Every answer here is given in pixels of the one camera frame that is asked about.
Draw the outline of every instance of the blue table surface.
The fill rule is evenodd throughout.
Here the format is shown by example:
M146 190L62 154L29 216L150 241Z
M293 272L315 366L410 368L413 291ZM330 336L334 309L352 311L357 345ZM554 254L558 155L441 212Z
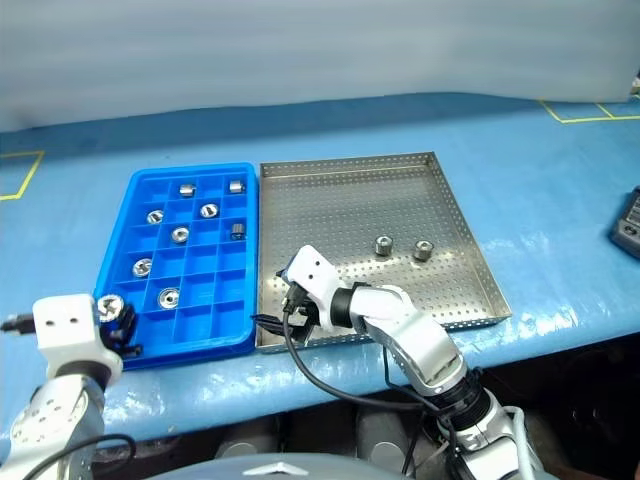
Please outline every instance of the blue table surface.
M561 106L568 118L581 108ZM29 150L46 152L30 185L22 198L0 201L0 317L29 311L44 296L93 290L127 182L139 169L433 150L513 310L498 325L455 334L472 365L640 330L640 262L607 238L625 195L640 183L638 120L563 124L528 100L403 95L177 112L0 136L0 153ZM28 162L18 160L0 158L0 188L22 181ZM384 388L376 345L302 356L340 388ZM46 365L33 336L0 336L0 358L2 459L11 423L44 381ZM395 367L393 376L402 378ZM329 399L287 354L256 353L126 372L107 391L104 418L108 432L148 439Z

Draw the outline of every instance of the perforated metal tray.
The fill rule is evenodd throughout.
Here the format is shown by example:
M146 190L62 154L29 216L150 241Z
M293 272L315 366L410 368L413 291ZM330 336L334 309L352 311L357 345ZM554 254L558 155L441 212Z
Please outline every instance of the perforated metal tray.
M310 244L347 284L398 285L447 329L511 315L433 153L262 164L260 181L259 312L281 316L287 286L275 272ZM394 240L386 259L373 251L382 234ZM426 263L411 255L419 239L435 245ZM364 339L315 328L307 346ZM261 350L282 344L258 329Z

